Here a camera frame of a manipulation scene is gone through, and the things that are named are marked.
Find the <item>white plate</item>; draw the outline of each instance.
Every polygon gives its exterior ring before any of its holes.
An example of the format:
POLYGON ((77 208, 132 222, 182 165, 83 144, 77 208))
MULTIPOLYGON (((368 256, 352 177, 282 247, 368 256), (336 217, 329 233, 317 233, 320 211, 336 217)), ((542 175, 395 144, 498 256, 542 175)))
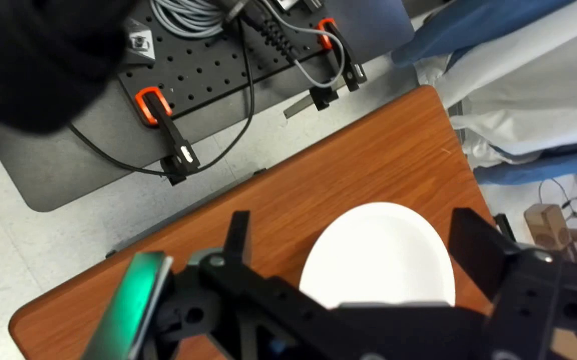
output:
POLYGON ((448 253, 410 208, 371 202, 339 217, 312 247, 300 290, 340 305, 454 305, 448 253))

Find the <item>green light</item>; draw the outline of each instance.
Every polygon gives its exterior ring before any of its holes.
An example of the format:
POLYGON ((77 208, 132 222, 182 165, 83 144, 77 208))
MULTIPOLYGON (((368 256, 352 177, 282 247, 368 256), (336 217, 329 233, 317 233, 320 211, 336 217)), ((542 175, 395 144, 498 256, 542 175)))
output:
POLYGON ((158 285, 158 274, 166 254, 137 254, 118 287, 92 342, 84 355, 86 360, 125 360, 135 347, 142 321, 147 316, 150 294, 158 285))

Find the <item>wire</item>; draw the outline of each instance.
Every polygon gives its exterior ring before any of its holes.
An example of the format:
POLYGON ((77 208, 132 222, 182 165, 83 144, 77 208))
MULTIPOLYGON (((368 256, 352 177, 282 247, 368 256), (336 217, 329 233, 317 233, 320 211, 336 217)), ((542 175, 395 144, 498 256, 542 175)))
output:
MULTIPOLYGON (((340 66, 336 74, 329 82, 315 81, 300 61, 292 61, 292 65, 302 72, 302 77, 317 88, 330 88, 344 72, 344 46, 342 43, 327 33, 327 31, 315 31, 315 28, 300 28, 291 23, 287 23, 267 0, 262 0, 268 13, 281 23, 284 28, 291 28, 294 33, 302 34, 315 34, 315 36, 329 36, 339 53, 340 53, 340 66)), ((224 13, 212 5, 210 0, 150 0, 150 9, 155 18, 173 34, 182 38, 212 38, 221 33, 224 33, 223 20, 224 13)))
POLYGON ((114 165, 116 168, 128 170, 128 172, 141 172, 141 175, 153 175, 153 177, 169 177, 166 172, 139 168, 127 163, 120 163, 113 159, 109 152, 105 152, 100 146, 96 146, 88 137, 84 137, 74 124, 68 124, 68 131, 83 140, 96 157, 105 159, 107 163, 114 165))
POLYGON ((346 66, 342 40, 339 40, 334 34, 330 34, 330 33, 327 33, 327 31, 294 27, 294 25, 287 23, 287 20, 272 9, 272 5, 268 5, 268 0, 262 0, 262 2, 265 2, 265 6, 268 9, 268 13, 274 17, 274 20, 281 23, 284 28, 291 28, 291 31, 294 31, 294 33, 304 33, 304 34, 329 36, 329 38, 336 45, 336 50, 340 53, 340 66, 339 66, 336 74, 334 74, 329 82, 318 82, 318 81, 315 81, 298 61, 292 61, 292 65, 304 74, 304 79, 307 79, 312 87, 317 87, 317 88, 330 88, 330 87, 342 77, 344 66, 346 66))
POLYGON ((546 179, 546 180, 542 180, 542 183, 536 187, 536 198, 539 198, 541 204, 545 204, 545 200, 542 200, 542 187, 545 187, 545 183, 556 184, 556 187, 562 189, 565 200, 570 200, 570 194, 568 194, 565 187, 563 187, 562 183, 556 183, 555 179, 546 179))
POLYGON ((542 200, 542 187, 545 187, 545 183, 556 184, 556 189, 563 192, 565 202, 562 204, 562 211, 571 208, 571 215, 570 215, 568 218, 577 217, 577 211, 573 208, 573 202, 577 202, 577 197, 570 198, 565 187, 563 187, 559 180, 555 180, 555 179, 546 179, 546 180, 542 180, 542 183, 536 187, 539 202, 545 204, 545 200, 542 200))
POLYGON ((210 38, 224 33, 224 13, 210 0, 150 0, 155 18, 182 38, 210 38))
MULTIPOLYGON (((198 170, 194 170, 190 175, 205 172, 205 170, 212 168, 214 165, 219 165, 240 142, 240 138, 246 135, 246 131, 253 124, 253 117, 254 117, 254 85, 253 85, 253 77, 251 77, 251 63, 249 63, 249 54, 246 54, 246 36, 244 36, 242 23, 239 23, 239 28, 240 28, 240 49, 242 49, 244 71, 246 71, 246 87, 249 87, 246 123, 244 123, 242 131, 235 137, 235 140, 214 160, 210 160, 208 165, 201 166, 198 170)), ((68 131, 78 140, 83 140, 96 157, 100 157, 102 160, 110 163, 116 168, 123 168, 123 170, 128 170, 128 172, 150 175, 150 177, 177 177, 177 175, 169 175, 169 172, 160 172, 160 170, 139 168, 139 166, 127 165, 123 160, 116 160, 114 157, 105 152, 100 146, 96 146, 88 137, 84 137, 74 124, 68 124, 68 131)))
POLYGON ((239 20, 239 31, 240 31, 240 49, 242 49, 246 85, 249 85, 249 107, 246 107, 249 114, 246 114, 246 123, 244 123, 242 131, 235 137, 235 140, 224 149, 224 152, 219 154, 212 163, 201 166, 197 172, 205 172, 205 170, 212 168, 216 163, 221 163, 240 142, 240 138, 246 135, 246 131, 253 124, 253 117, 254 117, 254 85, 253 85, 253 77, 251 77, 251 65, 249 65, 249 54, 246 54, 249 46, 246 46, 242 20, 239 20))

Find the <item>cable bundle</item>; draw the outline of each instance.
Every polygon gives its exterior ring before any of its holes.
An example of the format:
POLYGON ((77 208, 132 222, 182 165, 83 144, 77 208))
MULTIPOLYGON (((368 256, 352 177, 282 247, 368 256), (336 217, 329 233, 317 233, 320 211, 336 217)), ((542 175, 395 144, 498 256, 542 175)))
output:
POLYGON ((182 38, 221 34, 224 13, 210 0, 150 0, 156 20, 182 38))

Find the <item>black cable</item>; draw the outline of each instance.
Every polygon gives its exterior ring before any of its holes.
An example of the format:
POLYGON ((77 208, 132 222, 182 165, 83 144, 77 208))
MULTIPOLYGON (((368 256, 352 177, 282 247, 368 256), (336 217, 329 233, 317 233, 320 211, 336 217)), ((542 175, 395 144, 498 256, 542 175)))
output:
POLYGON ((246 46, 242 20, 239 20, 239 31, 240 31, 240 49, 242 49, 246 85, 249 85, 249 107, 246 107, 249 114, 246 114, 246 123, 244 123, 242 131, 235 137, 235 140, 224 149, 224 152, 219 154, 212 163, 201 166, 194 175, 205 172, 205 170, 212 168, 216 163, 221 163, 240 142, 240 138, 246 135, 246 131, 253 124, 253 117, 254 117, 254 85, 253 85, 251 66, 249 66, 249 53, 246 53, 249 46, 246 46))
MULTIPOLYGON (((242 58, 244 58, 244 71, 246 71, 246 87, 249 87, 249 107, 246 107, 246 123, 242 126, 242 131, 235 137, 235 140, 223 151, 223 154, 219 154, 214 160, 210 160, 208 165, 201 166, 198 170, 194 170, 193 175, 205 172, 208 168, 212 168, 216 163, 221 163, 239 142, 240 138, 246 135, 246 131, 251 129, 253 117, 254 117, 254 85, 253 85, 253 77, 251 77, 251 65, 249 65, 249 54, 246 54, 246 36, 244 36, 244 27, 242 23, 239 23, 239 33, 240 33, 240 49, 242 49, 242 58)), ((116 168, 128 170, 128 172, 141 172, 141 175, 150 175, 150 177, 174 177, 169 172, 160 172, 160 170, 148 170, 148 168, 139 168, 132 165, 127 165, 123 160, 116 160, 114 157, 110 157, 109 152, 105 152, 102 149, 98 149, 88 137, 84 137, 74 124, 68 124, 68 131, 83 140, 98 159, 110 163, 116 168)))
POLYGON ((116 159, 113 159, 109 152, 100 151, 88 137, 84 137, 74 124, 68 124, 68 131, 83 140, 96 157, 100 157, 102 160, 114 165, 116 168, 128 170, 128 172, 142 172, 142 175, 153 175, 153 177, 169 177, 166 172, 158 172, 158 170, 148 170, 148 168, 139 168, 127 163, 120 163, 116 159))

